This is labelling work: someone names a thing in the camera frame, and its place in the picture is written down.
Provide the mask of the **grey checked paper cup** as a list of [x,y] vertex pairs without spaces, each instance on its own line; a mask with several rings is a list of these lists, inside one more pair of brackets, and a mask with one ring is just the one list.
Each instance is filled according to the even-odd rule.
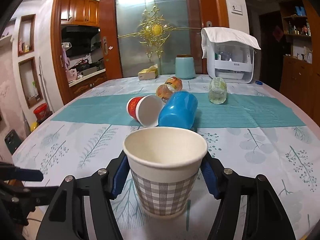
[[123,142],[143,210],[171,219],[185,210],[207,141],[196,132],[150,127],[129,134]]

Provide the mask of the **blue plastic cup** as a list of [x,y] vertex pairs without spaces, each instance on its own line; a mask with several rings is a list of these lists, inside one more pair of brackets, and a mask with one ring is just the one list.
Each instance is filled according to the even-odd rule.
[[197,98],[186,91],[174,93],[167,101],[158,117],[159,127],[191,129],[198,107]]

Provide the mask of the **red paper cup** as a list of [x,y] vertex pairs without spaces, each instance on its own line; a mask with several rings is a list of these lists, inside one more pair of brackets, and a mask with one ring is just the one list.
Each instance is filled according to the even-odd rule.
[[164,102],[156,95],[137,96],[127,102],[126,111],[143,127],[156,127],[163,107]]

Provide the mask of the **red bucket on floor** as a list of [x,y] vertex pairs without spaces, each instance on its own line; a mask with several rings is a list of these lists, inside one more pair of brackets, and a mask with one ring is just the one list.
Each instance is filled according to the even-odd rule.
[[47,103],[42,103],[33,110],[33,114],[36,116],[37,120],[45,119],[50,113]]

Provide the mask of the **leaf print tablecloth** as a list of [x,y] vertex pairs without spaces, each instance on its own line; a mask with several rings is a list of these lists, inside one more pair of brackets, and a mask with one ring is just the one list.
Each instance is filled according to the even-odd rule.
[[163,164],[186,163],[206,145],[212,157],[239,175],[263,174],[272,184],[296,239],[319,221],[319,127],[297,105],[268,87],[229,83],[221,105],[208,99],[210,77],[183,81],[198,100],[191,130],[144,128],[126,112],[136,96],[153,94],[166,80],[107,81],[70,102],[31,133],[13,154],[16,166],[40,170],[43,186],[67,175],[91,175],[117,157],[130,137],[135,156],[156,164],[136,167],[159,178]]

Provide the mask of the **green clear glass jar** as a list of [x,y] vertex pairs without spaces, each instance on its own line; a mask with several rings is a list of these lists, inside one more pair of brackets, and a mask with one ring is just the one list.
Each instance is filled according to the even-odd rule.
[[215,77],[209,84],[208,98],[216,105],[223,104],[227,99],[227,84],[221,77]]

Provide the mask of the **wooden shelf cabinet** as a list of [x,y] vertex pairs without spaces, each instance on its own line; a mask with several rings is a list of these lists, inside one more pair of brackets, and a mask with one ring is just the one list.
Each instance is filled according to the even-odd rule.
[[280,92],[319,124],[319,14],[308,0],[280,3],[289,44]]

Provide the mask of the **white countertop appliance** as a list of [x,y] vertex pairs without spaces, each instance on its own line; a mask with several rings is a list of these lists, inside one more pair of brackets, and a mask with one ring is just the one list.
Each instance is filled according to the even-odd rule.
[[255,49],[239,42],[214,43],[204,46],[207,72],[226,82],[250,83],[253,79]]

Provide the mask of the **orange patterned glass jar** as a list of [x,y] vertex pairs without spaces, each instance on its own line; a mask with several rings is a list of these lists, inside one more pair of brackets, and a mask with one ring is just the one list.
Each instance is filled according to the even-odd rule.
[[172,76],[168,78],[164,84],[160,85],[156,89],[156,95],[164,102],[167,103],[167,101],[171,98],[171,96],[181,91],[183,88],[182,80]]

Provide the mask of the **teal ceramic canister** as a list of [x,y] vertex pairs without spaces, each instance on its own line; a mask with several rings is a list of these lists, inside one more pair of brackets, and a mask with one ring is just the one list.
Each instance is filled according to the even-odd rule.
[[191,55],[181,54],[176,56],[175,76],[186,80],[195,78],[194,58]]

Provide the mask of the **yellow tissue box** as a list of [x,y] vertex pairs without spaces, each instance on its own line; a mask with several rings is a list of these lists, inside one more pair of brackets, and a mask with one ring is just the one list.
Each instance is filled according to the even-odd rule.
[[143,69],[138,73],[139,80],[153,80],[158,76],[158,65],[154,64],[153,66]]

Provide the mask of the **wooden kitchen cabinets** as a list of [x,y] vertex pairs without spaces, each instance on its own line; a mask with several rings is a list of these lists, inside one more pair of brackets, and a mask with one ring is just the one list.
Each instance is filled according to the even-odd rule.
[[62,25],[99,26],[99,2],[96,0],[61,0]]

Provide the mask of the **white cloth on appliance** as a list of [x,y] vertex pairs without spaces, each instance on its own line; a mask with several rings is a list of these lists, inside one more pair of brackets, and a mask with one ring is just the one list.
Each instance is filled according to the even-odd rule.
[[201,29],[202,58],[207,58],[207,41],[212,43],[239,42],[260,50],[257,39],[243,31],[226,27],[205,27]]

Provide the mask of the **frosted glass door gold ornament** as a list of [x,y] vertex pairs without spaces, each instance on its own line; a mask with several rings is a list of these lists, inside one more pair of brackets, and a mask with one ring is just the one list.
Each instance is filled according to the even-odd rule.
[[199,0],[115,0],[123,77],[157,65],[159,74],[174,74],[178,56],[194,59],[202,72]]

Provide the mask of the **white wall switch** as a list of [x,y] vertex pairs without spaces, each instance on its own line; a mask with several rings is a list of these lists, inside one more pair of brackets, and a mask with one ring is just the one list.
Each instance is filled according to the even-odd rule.
[[242,6],[240,4],[231,4],[231,13],[243,15]]

